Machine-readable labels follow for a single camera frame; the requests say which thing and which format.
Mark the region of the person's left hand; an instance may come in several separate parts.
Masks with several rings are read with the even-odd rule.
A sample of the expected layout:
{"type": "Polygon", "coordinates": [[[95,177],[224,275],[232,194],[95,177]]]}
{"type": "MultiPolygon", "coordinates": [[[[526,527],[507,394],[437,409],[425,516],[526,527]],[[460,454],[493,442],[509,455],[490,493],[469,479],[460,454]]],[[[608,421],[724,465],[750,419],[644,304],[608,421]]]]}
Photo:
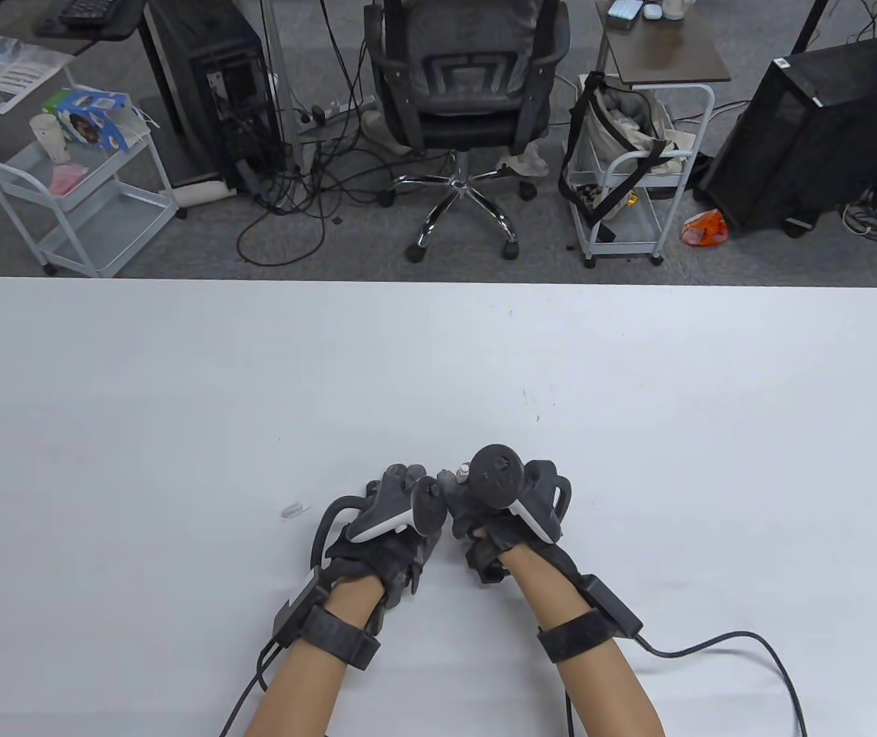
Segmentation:
{"type": "Polygon", "coordinates": [[[327,507],[313,540],[311,564],[327,562],[341,578],[375,575],[393,608],[416,593],[448,519],[448,502],[423,464],[391,464],[363,496],[341,496],[327,507]]]}

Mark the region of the person's right hand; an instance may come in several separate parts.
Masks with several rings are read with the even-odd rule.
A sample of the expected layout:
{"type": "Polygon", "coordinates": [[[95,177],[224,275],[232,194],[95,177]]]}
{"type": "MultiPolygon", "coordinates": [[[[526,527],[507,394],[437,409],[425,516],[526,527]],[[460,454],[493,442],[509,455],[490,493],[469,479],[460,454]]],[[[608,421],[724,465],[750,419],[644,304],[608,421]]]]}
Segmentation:
{"type": "Polygon", "coordinates": [[[485,506],[477,492],[467,482],[460,484],[452,471],[440,471],[436,480],[448,502],[452,536],[469,540],[465,559],[481,583],[492,585],[505,579],[509,572],[501,555],[518,545],[527,545],[572,585],[579,585],[581,573],[571,556],[557,544],[541,540],[520,516],[485,506]]]}

